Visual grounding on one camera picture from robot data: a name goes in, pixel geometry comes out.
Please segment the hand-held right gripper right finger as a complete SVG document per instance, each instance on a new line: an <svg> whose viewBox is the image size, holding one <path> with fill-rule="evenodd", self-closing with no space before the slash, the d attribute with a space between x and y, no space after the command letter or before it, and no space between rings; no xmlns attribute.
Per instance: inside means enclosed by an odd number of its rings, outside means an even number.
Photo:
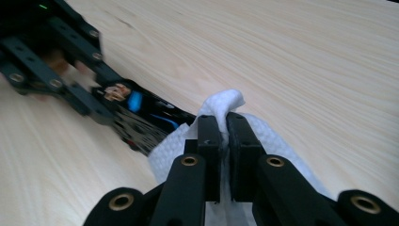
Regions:
<svg viewBox="0 0 399 226"><path fill-rule="evenodd" d="M244 116L230 112L227 127L231 198L236 202L253 202L258 185L257 163L264 154L263 146Z"/></svg>

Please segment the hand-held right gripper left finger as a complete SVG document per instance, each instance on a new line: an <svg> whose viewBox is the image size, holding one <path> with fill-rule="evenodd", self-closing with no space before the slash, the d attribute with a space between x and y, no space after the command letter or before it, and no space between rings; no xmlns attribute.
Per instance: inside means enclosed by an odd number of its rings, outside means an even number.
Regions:
<svg viewBox="0 0 399 226"><path fill-rule="evenodd" d="M220 202L220 149L221 135L215 116L202 115L197 120L197 137L185 141L184 152L205 159L205 200Z"/></svg>

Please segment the white wet wipe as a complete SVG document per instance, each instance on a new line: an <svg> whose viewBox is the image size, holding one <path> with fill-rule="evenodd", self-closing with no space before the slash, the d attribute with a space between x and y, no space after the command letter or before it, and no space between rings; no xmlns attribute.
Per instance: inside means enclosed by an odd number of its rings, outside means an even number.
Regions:
<svg viewBox="0 0 399 226"><path fill-rule="evenodd" d="M239 90L227 89L208 97L199 109L198 114L216 118L218 131L222 136L222 144L227 145L229 141L226 123L227 114L244 104L244 96ZM245 114L244 117L267 153L289 159L319 193L325 196L329 195L325 186L317 179L307 164L267 122L251 114ZM167 179L174 159L184 152L185 142L197 137L198 125L196 123L192 125L183 124L154 148L149 156L149 163L159 184ZM205 226L256 226L251 213L251 205L231 200L230 186L227 182L228 170L227 165L222 166L220 202L208 202L206 204Z"/></svg>

